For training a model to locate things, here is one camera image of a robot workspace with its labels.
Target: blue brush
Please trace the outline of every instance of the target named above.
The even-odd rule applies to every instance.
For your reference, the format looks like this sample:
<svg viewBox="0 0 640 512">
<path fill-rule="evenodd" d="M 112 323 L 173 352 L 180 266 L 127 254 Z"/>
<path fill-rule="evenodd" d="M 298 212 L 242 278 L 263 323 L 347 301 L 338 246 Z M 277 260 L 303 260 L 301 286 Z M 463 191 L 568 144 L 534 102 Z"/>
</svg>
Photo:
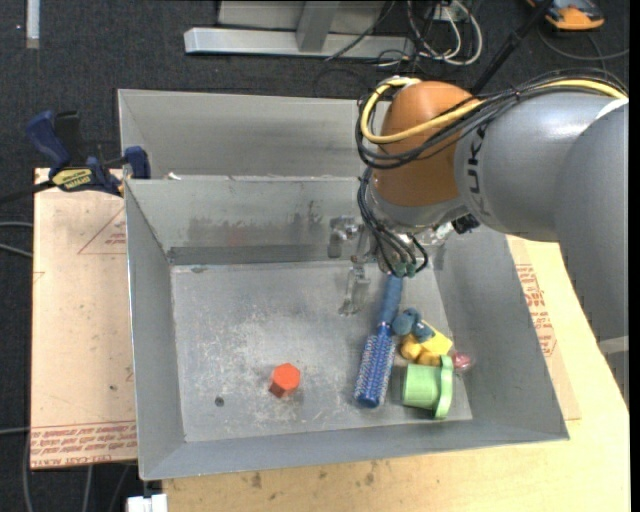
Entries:
<svg viewBox="0 0 640 512">
<path fill-rule="evenodd" d="M 395 357 L 391 323 L 402 296 L 402 278 L 389 274 L 382 297 L 378 332 L 369 336 L 362 353 L 354 398 L 365 407 L 375 408 L 384 402 Z"/>
</svg>

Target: orange cube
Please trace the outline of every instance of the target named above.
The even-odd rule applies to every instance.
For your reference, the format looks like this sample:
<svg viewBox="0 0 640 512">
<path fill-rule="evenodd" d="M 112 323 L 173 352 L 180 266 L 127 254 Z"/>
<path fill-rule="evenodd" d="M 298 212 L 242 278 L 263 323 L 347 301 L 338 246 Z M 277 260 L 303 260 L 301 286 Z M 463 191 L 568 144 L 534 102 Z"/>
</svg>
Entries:
<svg viewBox="0 0 640 512">
<path fill-rule="evenodd" d="M 300 370 L 291 363 L 276 366 L 271 374 L 269 391 L 278 398 L 291 395 L 300 385 Z"/>
</svg>

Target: robotic arm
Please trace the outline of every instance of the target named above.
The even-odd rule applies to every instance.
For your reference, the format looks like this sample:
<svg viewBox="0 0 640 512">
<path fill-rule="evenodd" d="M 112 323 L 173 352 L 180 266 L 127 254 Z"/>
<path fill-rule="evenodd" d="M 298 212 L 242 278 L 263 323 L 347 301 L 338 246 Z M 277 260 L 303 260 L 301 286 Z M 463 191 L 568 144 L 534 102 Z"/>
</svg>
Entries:
<svg viewBox="0 0 640 512">
<path fill-rule="evenodd" d="M 372 114 L 393 89 L 376 135 Z M 628 118 L 624 87 L 591 75 L 482 97 L 382 82 L 356 128 L 368 165 L 360 209 L 381 269 L 410 276 L 428 257 L 419 240 L 428 247 L 446 225 L 558 242 L 597 339 L 626 339 Z"/>
</svg>

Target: yellow cable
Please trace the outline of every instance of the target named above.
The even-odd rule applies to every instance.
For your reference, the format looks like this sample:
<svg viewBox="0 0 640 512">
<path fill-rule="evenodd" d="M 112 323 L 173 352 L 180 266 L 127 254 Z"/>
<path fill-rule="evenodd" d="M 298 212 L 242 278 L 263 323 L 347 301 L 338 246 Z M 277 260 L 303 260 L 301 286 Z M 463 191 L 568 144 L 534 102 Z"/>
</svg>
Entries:
<svg viewBox="0 0 640 512">
<path fill-rule="evenodd" d="M 476 102 L 465 104 L 456 110 L 449 112 L 447 114 L 434 117 L 433 119 L 426 121 L 422 124 L 416 125 L 413 128 L 408 128 L 399 133 L 395 133 L 393 135 L 374 135 L 369 130 L 369 116 L 371 115 L 371 111 L 373 107 L 380 101 L 382 94 L 384 94 L 391 87 L 404 87 L 406 85 L 412 85 L 415 83 L 419 83 L 421 80 L 417 78 L 395 78 L 391 79 L 387 82 L 384 82 L 382 85 L 378 86 L 376 90 L 373 92 L 367 103 L 365 104 L 362 110 L 362 118 L 360 120 L 360 131 L 362 132 L 363 137 L 365 137 L 368 141 L 373 142 L 374 144 L 389 144 L 391 142 L 398 142 L 404 140 L 408 137 L 412 137 L 414 135 L 418 135 L 426 130 L 432 128 L 438 128 L 442 125 L 446 125 L 449 122 L 459 119 L 465 114 L 471 112 L 476 109 L 484 101 L 478 100 Z M 606 84 L 602 84 L 599 82 L 593 82 L 591 80 L 580 80 L 580 79 L 564 79 L 557 80 L 556 82 L 548 83 L 539 86 L 540 88 L 546 87 L 556 87 L 556 86 L 572 86 L 572 87 L 582 87 L 585 89 L 592 89 L 598 91 L 606 96 L 611 96 L 613 98 L 627 98 L 621 91 L 616 89 L 615 87 L 611 87 Z"/>
<path fill-rule="evenodd" d="M 540 88 L 555 87 L 555 86 L 570 86 L 570 87 L 582 87 L 585 89 L 593 89 L 595 91 L 603 93 L 605 96 L 611 96 L 617 99 L 625 99 L 627 96 L 615 87 L 611 87 L 607 84 L 601 84 L 600 82 L 593 82 L 591 80 L 571 79 L 558 80 L 549 84 L 541 85 Z"/>
</svg>

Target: gray carpet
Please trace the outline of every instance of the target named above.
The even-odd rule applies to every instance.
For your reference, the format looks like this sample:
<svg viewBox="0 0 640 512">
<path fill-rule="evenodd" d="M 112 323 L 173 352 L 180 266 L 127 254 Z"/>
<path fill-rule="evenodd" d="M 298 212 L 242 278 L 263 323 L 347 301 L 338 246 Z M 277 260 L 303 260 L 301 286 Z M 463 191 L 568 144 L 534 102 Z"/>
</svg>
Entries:
<svg viewBox="0 0 640 512">
<path fill-rule="evenodd" d="M 186 56 L 183 33 L 214 23 L 208 1 L 56 0 L 42 2 L 41 48 L 25 48 L 25 2 L 3 0 L 0 7 L 0 195 L 27 188 L 31 169 L 47 161 L 25 137 L 34 114 L 77 110 L 83 136 L 93 151 L 118 156 L 115 93 L 119 88 L 233 92 L 238 94 L 355 99 L 385 73 L 371 64 L 315 58 L 271 56 Z M 619 52 L 629 45 L 629 0 L 602 0 L 608 20 L 591 34 L 546 37 L 565 52 L 586 56 Z M 508 34 L 531 14 L 524 0 L 479 0 L 474 10 L 485 37 L 482 57 L 472 66 L 451 68 L 427 62 L 418 76 L 440 78 L 470 88 Z M 378 27 L 378 33 L 405 34 L 403 2 Z M 629 55 L 605 61 L 627 85 Z M 602 62 L 577 61 L 545 46 L 536 31 L 489 82 L 485 91 L 516 85 L 535 75 Z M 33 201 L 0 206 L 0 222 L 32 221 Z M 0 231 L 0 243 L 30 250 L 31 233 L 23 228 Z M 31 261 L 0 251 L 0 429 L 29 422 Z M 0 437 L 0 510 L 24 510 L 21 463 L 24 435 Z M 123 474 L 119 465 L 95 469 L 89 510 L 107 510 Z M 135 469 L 125 475 L 122 496 L 142 492 Z M 86 470 L 47 471 L 31 475 L 37 511 L 78 511 L 83 502 Z"/>
</svg>

